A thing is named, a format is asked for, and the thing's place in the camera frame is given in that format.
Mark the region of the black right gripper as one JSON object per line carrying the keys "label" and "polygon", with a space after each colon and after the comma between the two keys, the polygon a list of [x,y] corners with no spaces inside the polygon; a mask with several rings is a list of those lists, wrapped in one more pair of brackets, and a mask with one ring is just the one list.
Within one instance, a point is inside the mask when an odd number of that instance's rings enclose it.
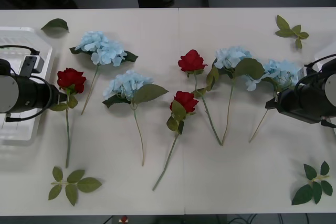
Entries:
{"label": "black right gripper", "polygon": [[315,124],[325,116],[321,98],[320,93],[311,88],[300,88],[297,94],[294,90],[287,89],[267,101],[265,108],[276,109],[280,114]]}

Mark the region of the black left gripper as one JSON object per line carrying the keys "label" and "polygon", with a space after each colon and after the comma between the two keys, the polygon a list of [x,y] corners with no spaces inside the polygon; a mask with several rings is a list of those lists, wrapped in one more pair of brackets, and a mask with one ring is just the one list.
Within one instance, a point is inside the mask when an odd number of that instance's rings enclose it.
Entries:
{"label": "black left gripper", "polygon": [[58,92],[58,89],[49,82],[41,79],[40,82],[34,80],[35,98],[33,109],[51,108],[58,103],[67,103],[68,95]]}

